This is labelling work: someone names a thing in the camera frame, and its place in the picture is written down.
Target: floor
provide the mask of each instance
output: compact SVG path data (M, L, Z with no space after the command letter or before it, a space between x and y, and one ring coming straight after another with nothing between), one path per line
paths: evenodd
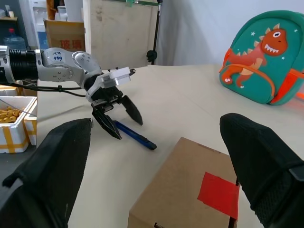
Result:
M2 186L2 181L28 159L35 150L36 147L30 145L23 153L0 153L0 196L7 191L7 188Z

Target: water bottle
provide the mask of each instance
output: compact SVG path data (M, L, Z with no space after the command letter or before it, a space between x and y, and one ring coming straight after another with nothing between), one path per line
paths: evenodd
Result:
M24 38L18 37L15 34L15 29L9 29L10 36L3 39L4 45L10 49L26 50Z

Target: red tape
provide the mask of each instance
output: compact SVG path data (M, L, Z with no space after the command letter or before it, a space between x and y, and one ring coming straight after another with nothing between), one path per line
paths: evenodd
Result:
M199 193L198 200L238 219L239 186L206 172Z

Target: wooden shelf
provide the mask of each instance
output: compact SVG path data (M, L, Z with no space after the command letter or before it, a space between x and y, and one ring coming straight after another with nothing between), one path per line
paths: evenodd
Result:
M12 21L17 21L17 17L15 17L15 18L3 17L3 18L0 18L0 20L12 20Z

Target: blue pen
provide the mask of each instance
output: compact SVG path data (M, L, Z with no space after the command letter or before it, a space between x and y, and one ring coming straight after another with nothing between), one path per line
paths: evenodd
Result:
M152 143L151 141L149 141L147 138L143 137L142 135L136 133L132 129L128 128L127 126L123 125L122 123L120 123L116 120L114 120L114 123L119 130L123 131L128 136L134 138L141 145L147 147L148 149L150 149L152 151L154 151L157 148L157 146L154 143Z

